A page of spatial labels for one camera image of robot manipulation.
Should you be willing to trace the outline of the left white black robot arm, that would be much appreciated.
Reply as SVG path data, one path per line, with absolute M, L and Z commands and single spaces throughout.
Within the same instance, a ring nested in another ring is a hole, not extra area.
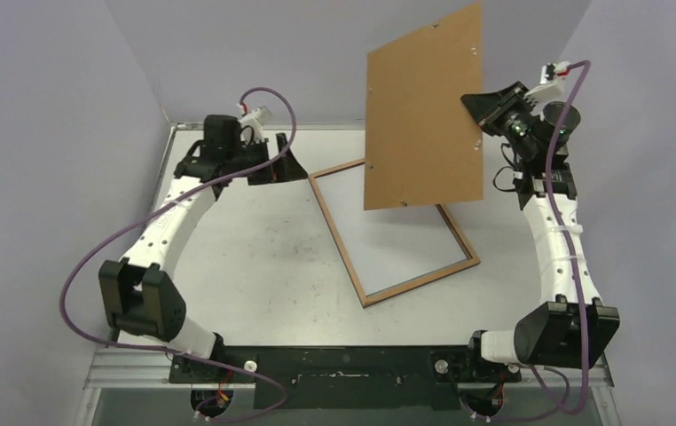
M 205 118 L 201 138 L 174 168 L 161 206 L 137 241 L 119 259 L 100 266 L 98 282 L 110 327 L 193 356 L 192 370 L 204 382 L 224 375 L 224 339 L 188 315 L 174 273 L 197 225 L 232 180 L 270 185 L 308 177 L 291 152 L 294 138 L 277 134 L 279 151 L 270 157 L 269 139 L 253 114 Z

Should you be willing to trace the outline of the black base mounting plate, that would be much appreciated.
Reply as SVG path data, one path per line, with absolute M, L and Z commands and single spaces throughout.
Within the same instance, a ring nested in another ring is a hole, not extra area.
M 229 346 L 221 359 L 257 377 L 175 356 L 174 384 L 224 384 L 227 396 L 248 396 L 254 409 L 383 409 L 429 406 L 456 410 L 460 397 L 476 401 L 498 395 L 522 376 L 481 360 L 466 345 L 426 346 Z

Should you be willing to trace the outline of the aluminium front rail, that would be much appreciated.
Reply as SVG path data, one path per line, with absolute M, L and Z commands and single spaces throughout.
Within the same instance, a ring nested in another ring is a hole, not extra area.
M 94 354 L 85 386 L 101 389 L 189 389 L 211 390 L 216 387 L 214 382 L 192 382 L 191 379 L 170 380 L 171 370 L 178 370 L 166 355 L 152 351 L 135 351 L 123 349 L 99 349 Z M 548 372 L 546 367 L 536 368 L 546 386 L 552 389 L 563 387 L 564 381 L 559 375 Z M 582 383 L 582 374 L 577 369 L 560 369 L 568 377 L 572 391 Z M 328 378 L 359 378 L 359 373 L 349 373 L 347 369 L 339 368 L 339 373 L 326 373 Z M 508 385 L 511 388 L 539 389 L 539 382 L 529 368 L 521 369 L 522 380 Z M 254 378 L 244 375 L 244 382 L 228 383 L 224 389 L 254 389 Z M 589 387 L 613 388 L 615 383 L 606 363 L 601 360 L 589 372 Z

